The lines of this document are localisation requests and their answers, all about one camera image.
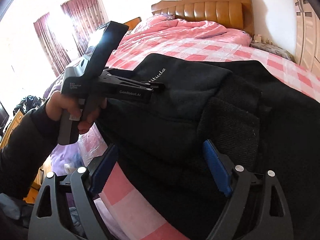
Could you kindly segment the left forearm black sleeve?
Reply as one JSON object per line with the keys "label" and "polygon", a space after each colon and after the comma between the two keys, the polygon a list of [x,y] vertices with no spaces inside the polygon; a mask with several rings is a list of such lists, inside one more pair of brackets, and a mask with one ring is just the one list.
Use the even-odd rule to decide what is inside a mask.
{"label": "left forearm black sleeve", "polygon": [[57,146],[60,122],[46,113],[46,105],[30,110],[1,149],[1,193],[27,196],[40,166]]}

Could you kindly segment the left hand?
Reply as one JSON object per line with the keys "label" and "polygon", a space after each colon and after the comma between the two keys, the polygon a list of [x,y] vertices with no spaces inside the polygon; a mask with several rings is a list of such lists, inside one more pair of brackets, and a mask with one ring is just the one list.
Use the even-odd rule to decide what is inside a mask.
{"label": "left hand", "polygon": [[[103,100],[100,101],[100,105],[89,113],[87,119],[78,124],[79,134],[85,134],[89,131],[101,110],[106,108],[106,105],[107,98],[103,98]],[[52,94],[46,103],[45,109],[48,117],[53,121],[59,121],[64,110],[76,118],[81,117],[78,100],[67,95],[62,95],[59,91],[55,91]]]}

